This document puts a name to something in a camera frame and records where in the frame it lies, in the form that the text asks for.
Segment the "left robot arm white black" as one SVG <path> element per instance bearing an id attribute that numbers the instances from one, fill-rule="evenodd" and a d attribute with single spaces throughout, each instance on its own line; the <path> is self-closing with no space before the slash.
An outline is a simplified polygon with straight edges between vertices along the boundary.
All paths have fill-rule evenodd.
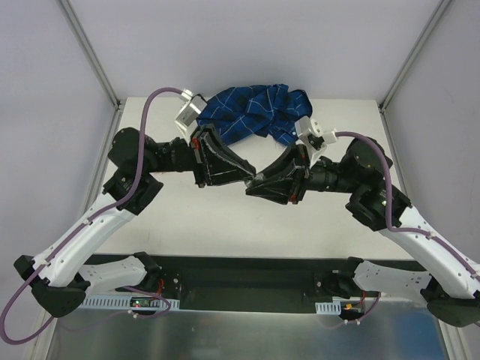
<path id="1" fill-rule="evenodd" d="M 160 193 L 155 173 L 191 172 L 198 187 L 251 180 L 254 166 L 221 141 L 211 125 L 198 127 L 192 139 L 155 142 L 132 127 L 120 130 L 108 154 L 117 167 L 89 210 L 69 234 L 36 256 L 20 256 L 14 267 L 29 281 L 37 303 L 61 318 L 88 297 L 133 287 L 146 293 L 160 289 L 160 266 L 145 252 L 117 262 L 86 265 L 90 256 L 117 230 L 133 220 Z"/>

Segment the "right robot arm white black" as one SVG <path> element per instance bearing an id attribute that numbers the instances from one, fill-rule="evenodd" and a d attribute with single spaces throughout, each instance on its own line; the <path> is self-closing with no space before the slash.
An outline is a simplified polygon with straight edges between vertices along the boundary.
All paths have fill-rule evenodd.
<path id="1" fill-rule="evenodd" d="M 422 217 L 392 184 L 392 161 L 374 139 L 358 133 L 341 161 L 321 154 L 347 132 L 306 136 L 247 183 L 245 193 L 297 204 L 308 191 L 349 194 L 346 210 L 361 225 L 392 240 L 423 269 L 407 271 L 350 257 L 321 280 L 325 292 L 348 299 L 359 291 L 389 294 L 425 306 L 455 327 L 479 324 L 479 264 L 469 260 Z"/>

